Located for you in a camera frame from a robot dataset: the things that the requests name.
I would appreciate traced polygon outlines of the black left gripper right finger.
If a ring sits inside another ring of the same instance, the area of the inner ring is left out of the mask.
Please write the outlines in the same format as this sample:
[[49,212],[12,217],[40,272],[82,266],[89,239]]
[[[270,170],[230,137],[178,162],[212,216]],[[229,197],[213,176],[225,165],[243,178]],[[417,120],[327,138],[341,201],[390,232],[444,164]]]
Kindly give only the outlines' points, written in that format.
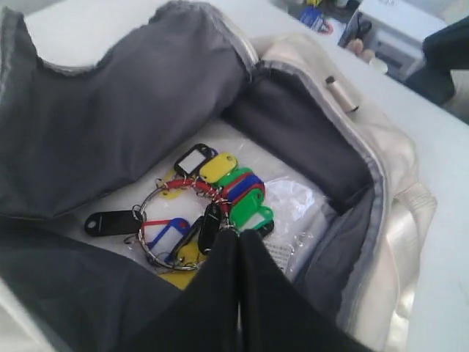
[[238,243],[244,351],[369,350],[296,291],[256,231],[242,232]]

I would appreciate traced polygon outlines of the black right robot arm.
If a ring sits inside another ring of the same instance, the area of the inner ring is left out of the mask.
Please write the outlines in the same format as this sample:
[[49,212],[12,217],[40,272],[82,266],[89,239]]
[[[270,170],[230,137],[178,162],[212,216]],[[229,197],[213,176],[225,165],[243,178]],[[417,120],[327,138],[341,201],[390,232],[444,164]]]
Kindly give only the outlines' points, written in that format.
[[468,18],[426,37],[422,43],[423,66],[405,80],[405,86],[442,106],[456,93],[451,72],[468,69]]

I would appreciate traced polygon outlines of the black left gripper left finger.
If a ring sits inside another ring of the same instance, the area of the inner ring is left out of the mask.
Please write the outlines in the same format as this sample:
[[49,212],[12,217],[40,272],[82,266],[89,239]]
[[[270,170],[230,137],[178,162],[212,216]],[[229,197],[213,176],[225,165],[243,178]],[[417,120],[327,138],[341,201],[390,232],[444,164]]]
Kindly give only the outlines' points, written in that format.
[[121,351],[236,351],[237,233],[222,230],[197,275]]

